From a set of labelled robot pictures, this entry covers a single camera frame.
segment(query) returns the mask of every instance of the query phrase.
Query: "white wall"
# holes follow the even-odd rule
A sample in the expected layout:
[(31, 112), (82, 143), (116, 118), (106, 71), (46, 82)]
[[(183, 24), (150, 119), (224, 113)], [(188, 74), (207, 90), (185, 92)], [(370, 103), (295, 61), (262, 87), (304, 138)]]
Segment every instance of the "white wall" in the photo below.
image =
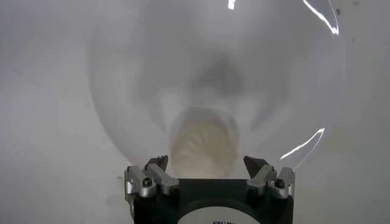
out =
[[(336, 3), (347, 38), (343, 113), (298, 170), (296, 223), (390, 220), (390, 2), (354, 2)], [(0, 2), (0, 223), (130, 222), (120, 178), (127, 162), (91, 104), (85, 48), (96, 18), (131, 9)]]

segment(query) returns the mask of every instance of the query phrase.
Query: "bolt head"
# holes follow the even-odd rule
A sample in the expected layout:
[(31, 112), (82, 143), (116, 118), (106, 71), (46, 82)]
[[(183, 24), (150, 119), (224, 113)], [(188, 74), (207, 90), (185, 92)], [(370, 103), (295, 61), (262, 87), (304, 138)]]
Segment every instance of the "bolt head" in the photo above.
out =
[(286, 184), (285, 184), (285, 181), (282, 180), (282, 179), (276, 179), (275, 181), (275, 187), (277, 188), (285, 188)]
[(144, 187), (150, 187), (152, 184), (153, 184), (153, 180), (152, 180), (150, 177), (147, 177), (147, 178), (145, 178), (145, 179), (142, 181), (142, 185), (143, 185)]

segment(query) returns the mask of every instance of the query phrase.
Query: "label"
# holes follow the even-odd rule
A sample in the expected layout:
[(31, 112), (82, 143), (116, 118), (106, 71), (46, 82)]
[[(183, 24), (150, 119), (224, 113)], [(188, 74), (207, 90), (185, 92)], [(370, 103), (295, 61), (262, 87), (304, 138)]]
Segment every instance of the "label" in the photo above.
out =
[(251, 216), (227, 207), (206, 207), (184, 215), (178, 224), (260, 224)]

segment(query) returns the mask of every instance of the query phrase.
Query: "glass sphere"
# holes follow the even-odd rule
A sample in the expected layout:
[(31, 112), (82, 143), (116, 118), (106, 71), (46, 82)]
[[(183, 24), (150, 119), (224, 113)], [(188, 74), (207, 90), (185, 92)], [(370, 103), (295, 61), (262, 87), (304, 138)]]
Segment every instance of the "glass sphere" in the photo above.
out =
[(244, 156), (296, 169), (321, 150), (345, 64), (329, 1), (123, 7), (95, 28), (89, 81), (103, 127), (131, 164), (169, 155), (173, 176), (244, 178)]

